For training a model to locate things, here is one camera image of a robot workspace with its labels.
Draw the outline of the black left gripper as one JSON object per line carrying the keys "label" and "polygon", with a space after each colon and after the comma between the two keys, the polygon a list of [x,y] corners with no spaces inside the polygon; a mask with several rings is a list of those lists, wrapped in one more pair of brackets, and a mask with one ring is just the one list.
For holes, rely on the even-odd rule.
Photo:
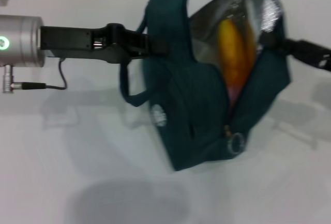
{"label": "black left gripper", "polygon": [[127,63],[127,52],[131,57],[167,55],[165,41],[125,30],[121,24],[108,24],[96,29],[42,26],[40,38],[40,48],[59,58],[96,59],[121,64]]}

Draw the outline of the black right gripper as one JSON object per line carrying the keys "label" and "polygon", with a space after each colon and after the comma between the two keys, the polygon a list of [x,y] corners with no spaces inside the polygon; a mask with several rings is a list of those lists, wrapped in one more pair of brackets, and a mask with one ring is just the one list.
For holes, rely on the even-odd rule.
{"label": "black right gripper", "polygon": [[268,49],[282,55],[294,55],[294,57],[315,68],[330,72],[330,49],[304,40],[294,41],[285,39],[272,41],[267,45]]}

